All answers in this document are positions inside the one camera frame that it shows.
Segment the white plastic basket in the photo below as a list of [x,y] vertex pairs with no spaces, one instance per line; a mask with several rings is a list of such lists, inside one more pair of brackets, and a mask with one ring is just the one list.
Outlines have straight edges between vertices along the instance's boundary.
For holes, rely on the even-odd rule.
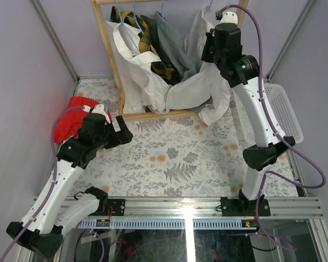
[[[268,83],[265,83],[264,87],[278,124],[287,136],[293,136],[295,143],[300,144],[303,141],[303,132],[285,89],[281,85]],[[247,147],[252,146],[255,144],[253,128],[241,100],[235,92],[233,95],[235,97],[245,144]]]

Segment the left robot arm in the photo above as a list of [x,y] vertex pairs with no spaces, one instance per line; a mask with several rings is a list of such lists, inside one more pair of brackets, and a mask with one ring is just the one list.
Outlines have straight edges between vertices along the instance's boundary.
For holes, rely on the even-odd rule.
[[109,215],[112,206],[107,192],[94,186],[86,189],[76,203],[59,212],[75,181],[101,149],[115,148],[131,142],[133,135],[122,116],[114,129],[107,114],[88,113],[78,135],[68,139],[55,158],[53,173],[39,197],[18,222],[10,222],[6,232],[21,247],[44,259],[51,259],[64,237],[89,215]]

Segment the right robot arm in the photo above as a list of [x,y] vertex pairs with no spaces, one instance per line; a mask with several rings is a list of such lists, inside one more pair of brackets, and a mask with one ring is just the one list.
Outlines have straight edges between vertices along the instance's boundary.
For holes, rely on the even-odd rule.
[[258,208],[263,174],[295,139],[279,126],[268,102],[255,57],[242,53],[241,30],[232,22],[220,22],[206,34],[202,61],[214,63],[242,102],[254,131],[255,144],[243,150],[247,175],[238,199],[222,199],[223,212],[251,215]]

